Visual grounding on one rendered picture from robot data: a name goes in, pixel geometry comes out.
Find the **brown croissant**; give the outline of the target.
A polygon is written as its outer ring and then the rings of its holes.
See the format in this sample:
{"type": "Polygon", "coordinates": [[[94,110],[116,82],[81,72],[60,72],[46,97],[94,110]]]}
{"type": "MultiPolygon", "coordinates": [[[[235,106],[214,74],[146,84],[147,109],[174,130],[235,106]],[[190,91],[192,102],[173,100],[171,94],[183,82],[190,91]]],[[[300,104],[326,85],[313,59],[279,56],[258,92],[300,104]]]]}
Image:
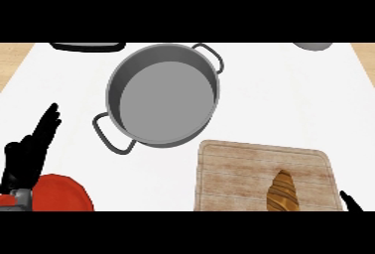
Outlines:
{"type": "Polygon", "coordinates": [[[280,170],[267,191],[269,211],[300,211],[289,171],[280,170]]]}

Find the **grey metal pot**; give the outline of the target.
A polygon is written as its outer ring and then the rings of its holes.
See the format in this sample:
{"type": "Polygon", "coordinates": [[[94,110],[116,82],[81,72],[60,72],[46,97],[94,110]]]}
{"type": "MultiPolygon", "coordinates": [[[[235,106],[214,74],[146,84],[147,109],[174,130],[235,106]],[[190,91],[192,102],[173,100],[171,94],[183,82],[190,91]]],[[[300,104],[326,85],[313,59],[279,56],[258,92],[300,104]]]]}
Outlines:
{"type": "Polygon", "coordinates": [[[158,44],[118,64],[105,91],[108,117],[134,144],[171,148],[204,131],[218,104],[221,63],[186,47],[158,44]]]}

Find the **red plate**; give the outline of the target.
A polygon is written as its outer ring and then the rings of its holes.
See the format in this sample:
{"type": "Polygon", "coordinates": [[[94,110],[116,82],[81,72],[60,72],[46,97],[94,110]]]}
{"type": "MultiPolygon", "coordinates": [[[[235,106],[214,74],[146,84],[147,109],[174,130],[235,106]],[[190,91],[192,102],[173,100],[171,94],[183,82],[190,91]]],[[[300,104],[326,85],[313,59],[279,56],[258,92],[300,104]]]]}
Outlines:
{"type": "MultiPolygon", "coordinates": [[[[84,187],[69,177],[43,175],[32,191],[31,211],[93,211],[94,204],[84,187]]],[[[0,205],[13,205],[15,197],[0,193],[0,205]]]]}

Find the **wooden cutting board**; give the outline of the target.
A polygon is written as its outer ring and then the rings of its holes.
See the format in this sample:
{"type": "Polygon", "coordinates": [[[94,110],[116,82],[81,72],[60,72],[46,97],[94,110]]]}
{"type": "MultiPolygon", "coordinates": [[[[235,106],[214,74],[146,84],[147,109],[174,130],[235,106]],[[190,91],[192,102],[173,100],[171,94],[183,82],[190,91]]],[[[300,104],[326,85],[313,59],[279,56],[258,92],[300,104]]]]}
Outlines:
{"type": "Polygon", "coordinates": [[[205,140],[198,150],[195,210],[266,210],[280,170],[301,211],[341,210],[334,172],[317,150],[205,140]]]}

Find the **grey round object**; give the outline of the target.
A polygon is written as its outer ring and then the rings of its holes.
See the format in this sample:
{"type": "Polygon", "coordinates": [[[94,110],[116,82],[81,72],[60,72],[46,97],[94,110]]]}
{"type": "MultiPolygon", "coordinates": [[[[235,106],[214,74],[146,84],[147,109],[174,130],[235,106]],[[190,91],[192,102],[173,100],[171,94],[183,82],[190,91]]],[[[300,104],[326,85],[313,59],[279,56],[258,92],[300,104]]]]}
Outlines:
{"type": "Polygon", "coordinates": [[[295,45],[301,49],[313,52],[323,51],[331,47],[331,43],[295,43],[295,45]]]}

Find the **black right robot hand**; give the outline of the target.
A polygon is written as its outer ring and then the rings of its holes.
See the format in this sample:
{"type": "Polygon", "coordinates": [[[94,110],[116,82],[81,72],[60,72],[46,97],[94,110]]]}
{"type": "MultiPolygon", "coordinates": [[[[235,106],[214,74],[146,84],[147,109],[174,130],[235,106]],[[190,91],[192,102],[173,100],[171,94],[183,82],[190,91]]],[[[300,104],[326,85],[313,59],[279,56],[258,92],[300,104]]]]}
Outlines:
{"type": "Polygon", "coordinates": [[[357,204],[354,198],[345,193],[344,190],[339,192],[339,196],[345,202],[347,210],[356,212],[362,211],[360,205],[357,204]]]}

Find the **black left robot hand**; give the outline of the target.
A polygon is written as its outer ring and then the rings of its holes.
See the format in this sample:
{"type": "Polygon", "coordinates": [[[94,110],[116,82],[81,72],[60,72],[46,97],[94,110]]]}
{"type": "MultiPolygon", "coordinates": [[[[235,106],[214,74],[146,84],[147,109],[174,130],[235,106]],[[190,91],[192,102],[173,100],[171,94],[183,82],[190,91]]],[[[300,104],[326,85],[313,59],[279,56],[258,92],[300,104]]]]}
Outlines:
{"type": "Polygon", "coordinates": [[[34,132],[19,142],[4,146],[4,172],[0,193],[12,190],[31,190],[43,172],[49,147],[62,123],[59,105],[53,103],[38,121],[34,132]]]}

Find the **black flat object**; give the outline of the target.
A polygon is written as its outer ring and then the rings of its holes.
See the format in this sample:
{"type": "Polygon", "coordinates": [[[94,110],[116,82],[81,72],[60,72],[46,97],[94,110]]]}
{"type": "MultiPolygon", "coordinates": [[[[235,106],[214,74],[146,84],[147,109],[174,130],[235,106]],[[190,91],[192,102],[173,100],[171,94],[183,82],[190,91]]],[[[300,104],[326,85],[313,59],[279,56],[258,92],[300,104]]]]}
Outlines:
{"type": "Polygon", "coordinates": [[[125,43],[52,43],[56,50],[83,53],[118,52],[124,46],[125,43]]]}

